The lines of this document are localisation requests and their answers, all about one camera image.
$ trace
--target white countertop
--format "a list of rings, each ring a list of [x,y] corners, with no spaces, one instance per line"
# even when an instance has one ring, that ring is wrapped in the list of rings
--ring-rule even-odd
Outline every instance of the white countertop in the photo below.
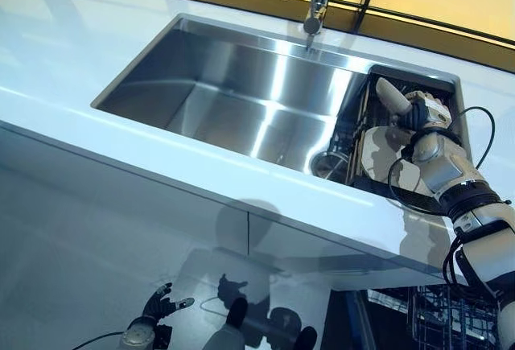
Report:
[[[0,121],[207,193],[268,203],[306,230],[327,231],[353,248],[376,247],[380,256],[439,266],[428,261],[427,251],[438,244],[447,250],[449,220],[445,226],[420,220],[380,196],[91,108],[179,13],[303,38],[298,23],[188,0],[0,0]],[[316,42],[457,75],[465,106],[483,105],[496,118],[496,141],[481,172],[502,198],[515,199],[515,75],[327,29]],[[489,121],[481,113],[468,118],[478,159],[488,143]],[[195,169],[184,169],[188,165]],[[422,243],[406,244],[409,234]]]

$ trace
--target wire rack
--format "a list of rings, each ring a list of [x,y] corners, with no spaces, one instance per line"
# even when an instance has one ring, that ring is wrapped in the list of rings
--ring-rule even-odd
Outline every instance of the wire rack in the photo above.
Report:
[[[408,330],[419,349],[497,349],[496,308],[456,298],[448,286],[409,290]]]

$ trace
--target sink rim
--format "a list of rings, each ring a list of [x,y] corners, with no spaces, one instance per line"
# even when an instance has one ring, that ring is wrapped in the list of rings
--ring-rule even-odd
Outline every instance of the sink rim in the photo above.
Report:
[[[98,109],[100,103],[103,102],[103,100],[127,77],[128,74],[132,72],[132,70],[145,58],[145,56],[161,42],[161,39],[172,30],[185,31],[214,39],[222,39],[236,45],[254,47],[260,51],[272,52],[276,55],[288,56],[304,60],[309,63],[321,64],[331,68],[340,68],[361,74],[368,74],[370,68],[374,65],[385,65],[398,70],[419,74],[421,76],[429,76],[432,79],[452,84],[455,89],[455,102],[460,110],[464,108],[460,79],[454,74],[325,43],[314,42],[309,51],[307,51],[305,40],[298,37],[262,31],[252,27],[240,26],[233,23],[221,22],[215,19],[208,19],[185,13],[177,14],[175,18],[172,19],[102,90],[102,92],[90,103],[90,107]],[[282,45],[282,48],[280,48],[279,51],[276,43],[280,43]],[[457,128],[459,128],[463,138],[463,148],[466,150],[468,157],[470,158],[471,152],[466,116],[459,117],[457,122]]]

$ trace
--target reflective surface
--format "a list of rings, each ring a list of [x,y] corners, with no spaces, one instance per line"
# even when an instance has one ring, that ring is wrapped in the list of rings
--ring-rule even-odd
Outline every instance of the reflective surface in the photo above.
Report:
[[[94,106],[306,173],[365,80],[319,51],[186,19],[150,47]]]

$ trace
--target robotic arm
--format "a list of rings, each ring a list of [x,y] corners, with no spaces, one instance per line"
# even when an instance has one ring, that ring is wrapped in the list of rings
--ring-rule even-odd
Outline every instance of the robotic arm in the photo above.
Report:
[[[390,82],[376,84],[381,103],[397,125],[415,133],[402,151],[450,217],[457,236],[443,263],[443,276],[457,286],[453,256],[476,297],[499,307],[497,326],[503,350],[515,349],[515,211],[501,201],[468,160],[461,141],[449,130],[448,108],[429,93],[404,96]]]

